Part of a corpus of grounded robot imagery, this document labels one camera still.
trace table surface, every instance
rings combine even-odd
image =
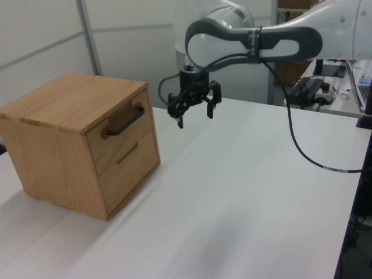
[[[333,278],[358,174],[301,157],[282,107],[223,99],[183,130],[154,115],[162,164],[110,222],[28,197],[0,156],[0,278]],[[293,121],[312,159],[362,167],[356,119]]]
[[[355,63],[350,63],[352,69],[354,71],[354,75],[357,76],[362,72],[360,68],[360,63],[357,61]],[[324,61],[324,65],[345,65],[343,62],[330,62]],[[313,61],[309,67],[307,67],[306,71],[302,74],[302,77],[310,77],[313,75],[313,71],[315,68],[315,61]],[[346,70],[345,77],[325,77],[324,82],[331,84],[335,88],[339,87],[339,93],[336,94],[335,99],[331,105],[324,105],[320,107],[320,112],[324,113],[331,113],[334,115],[342,115],[342,116],[349,116],[360,118],[363,113],[360,111],[360,106],[356,97],[356,92],[350,86],[350,79],[348,71]],[[343,98],[341,93],[347,94],[348,98]],[[299,106],[291,105],[292,108],[299,108]],[[316,111],[318,108],[318,104],[314,104],[313,106],[306,107],[306,110]]]

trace white wall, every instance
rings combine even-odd
[[[2,0],[0,38],[0,106],[67,71],[93,74],[76,0]]]
[[[176,0],[84,0],[92,28],[94,47],[104,76],[149,82],[153,104],[160,80],[177,73],[173,30]],[[240,0],[257,17],[256,25],[271,23],[272,0]],[[213,73],[223,97],[267,103],[269,73],[262,66],[235,65]],[[164,95],[178,92],[169,82]]]

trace drawer slot handle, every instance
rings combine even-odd
[[[120,164],[126,157],[129,156],[138,147],[138,142],[136,142],[116,163]]]
[[[126,128],[131,126],[137,119],[145,114],[145,108],[143,106],[139,106],[137,109],[139,112],[131,120],[129,120],[126,124],[124,124],[120,129],[116,131],[108,130],[107,135],[120,135]]]

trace black metal handle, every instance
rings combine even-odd
[[[126,124],[124,124],[120,129],[116,131],[108,130],[107,135],[120,135],[126,128],[131,126],[137,119],[145,114],[145,108],[143,106],[139,106],[137,109],[139,113],[137,113],[131,120],[129,120]]]

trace wooden drawer cabinet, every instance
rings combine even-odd
[[[0,109],[25,192],[113,217],[160,164],[147,83],[68,73]]]

